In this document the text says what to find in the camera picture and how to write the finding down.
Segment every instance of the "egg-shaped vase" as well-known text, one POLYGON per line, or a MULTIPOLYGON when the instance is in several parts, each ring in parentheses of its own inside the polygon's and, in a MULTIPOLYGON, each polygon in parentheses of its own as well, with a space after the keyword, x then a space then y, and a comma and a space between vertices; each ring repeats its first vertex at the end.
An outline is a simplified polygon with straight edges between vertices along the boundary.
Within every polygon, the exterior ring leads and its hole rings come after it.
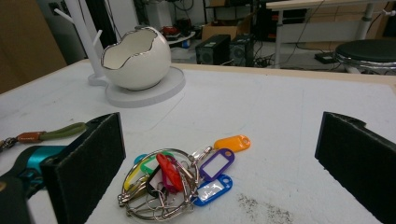
POLYGON ((105 48, 101 65, 113 84, 140 91, 155 86, 169 72, 171 50, 160 32, 145 27, 105 48))

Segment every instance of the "red key tag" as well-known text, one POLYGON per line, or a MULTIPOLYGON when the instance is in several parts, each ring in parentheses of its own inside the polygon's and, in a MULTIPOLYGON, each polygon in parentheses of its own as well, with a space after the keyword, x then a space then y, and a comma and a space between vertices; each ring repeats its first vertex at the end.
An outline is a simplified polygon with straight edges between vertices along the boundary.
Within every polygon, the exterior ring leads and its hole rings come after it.
POLYGON ((166 158, 166 156, 163 155, 162 153, 158 153, 156 158, 161 166, 161 169, 169 178, 172 185, 176 188, 177 192, 182 191, 183 183, 181 182, 181 176, 178 173, 178 170, 172 164, 172 162, 170 162, 169 159, 166 158))
POLYGON ((177 189, 175 188, 175 186, 173 186, 166 173, 163 170, 162 172, 163 172, 163 186, 166 188, 166 190, 168 190, 169 193, 176 194, 177 189))

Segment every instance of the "cardboard box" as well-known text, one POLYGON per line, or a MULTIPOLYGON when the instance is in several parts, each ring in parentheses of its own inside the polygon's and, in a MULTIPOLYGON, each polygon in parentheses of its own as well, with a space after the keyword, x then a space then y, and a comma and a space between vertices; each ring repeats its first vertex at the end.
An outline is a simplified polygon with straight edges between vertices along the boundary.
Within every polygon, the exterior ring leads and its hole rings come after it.
POLYGON ((202 41, 212 35, 230 35, 233 40, 237 35, 250 34, 251 20, 255 12, 250 13, 242 20, 218 20, 204 26, 202 41))
POLYGON ((0 1, 0 93, 67 64, 37 1, 0 1))
POLYGON ((227 0, 210 0, 210 7, 224 7, 227 0))

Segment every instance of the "white table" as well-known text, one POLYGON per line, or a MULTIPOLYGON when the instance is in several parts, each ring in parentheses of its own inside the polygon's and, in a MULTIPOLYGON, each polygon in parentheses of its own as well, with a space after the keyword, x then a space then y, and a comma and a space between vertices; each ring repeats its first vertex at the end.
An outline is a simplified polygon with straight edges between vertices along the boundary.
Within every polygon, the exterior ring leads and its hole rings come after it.
POLYGON ((274 67, 279 68, 282 62, 280 48, 282 43, 315 42, 315 41, 349 41, 364 39, 372 21, 374 3, 383 0, 291 0, 267 3, 266 7, 278 11, 276 27, 276 52, 274 67), (364 16, 360 21, 312 22, 308 24, 283 24, 285 10, 320 7, 339 7, 344 5, 367 4, 364 16))
MULTIPOLYGON (((87 61, 0 95, 0 136, 51 131, 120 112, 126 160, 88 223, 142 223, 125 216, 117 195, 135 157, 164 147, 192 153, 244 134, 251 148, 225 172, 233 188, 171 223, 379 223, 315 159, 323 111, 361 119, 396 142, 396 77, 176 64, 185 88, 142 108, 116 108, 88 85, 87 61)), ((43 142, 66 146, 73 139, 43 142)), ((0 154, 0 175, 26 145, 0 154)), ((41 190, 29 200, 36 223, 56 223, 41 190)))

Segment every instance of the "green lanyard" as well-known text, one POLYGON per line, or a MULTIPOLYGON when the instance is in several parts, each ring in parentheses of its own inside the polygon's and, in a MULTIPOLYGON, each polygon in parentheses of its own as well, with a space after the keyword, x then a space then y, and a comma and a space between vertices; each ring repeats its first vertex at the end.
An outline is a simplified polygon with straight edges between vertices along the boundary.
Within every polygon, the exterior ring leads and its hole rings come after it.
POLYGON ((66 138, 76 133, 82 133, 86 128, 87 127, 85 123, 79 122, 52 132, 21 133, 17 137, 10 137, 6 140, 0 141, 0 152, 2 152, 4 149, 13 147, 17 142, 39 143, 47 140, 66 138))

